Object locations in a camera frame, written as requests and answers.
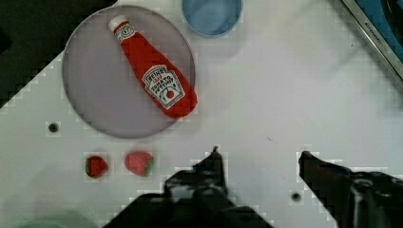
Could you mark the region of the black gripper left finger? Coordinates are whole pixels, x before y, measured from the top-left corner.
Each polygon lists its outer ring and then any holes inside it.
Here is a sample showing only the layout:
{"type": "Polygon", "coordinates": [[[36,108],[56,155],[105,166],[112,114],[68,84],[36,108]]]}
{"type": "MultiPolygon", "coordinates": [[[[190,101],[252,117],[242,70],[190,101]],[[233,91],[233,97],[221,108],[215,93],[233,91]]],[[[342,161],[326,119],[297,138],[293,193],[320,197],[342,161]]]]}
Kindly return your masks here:
{"type": "Polygon", "coordinates": [[[227,196],[223,157],[218,145],[213,146],[209,155],[194,164],[190,170],[181,170],[168,178],[163,185],[163,193],[174,202],[192,199],[198,191],[218,190],[227,196]]]}

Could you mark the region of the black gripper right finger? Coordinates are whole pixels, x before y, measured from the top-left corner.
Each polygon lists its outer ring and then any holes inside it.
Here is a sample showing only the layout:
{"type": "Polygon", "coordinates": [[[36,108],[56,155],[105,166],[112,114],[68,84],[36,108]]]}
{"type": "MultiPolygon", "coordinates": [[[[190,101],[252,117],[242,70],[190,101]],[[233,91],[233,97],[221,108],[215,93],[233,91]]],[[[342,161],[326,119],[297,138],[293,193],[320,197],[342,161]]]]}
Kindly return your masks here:
{"type": "Polygon", "coordinates": [[[299,176],[338,228],[402,228],[402,180],[382,172],[354,172],[301,153],[299,176]]]}

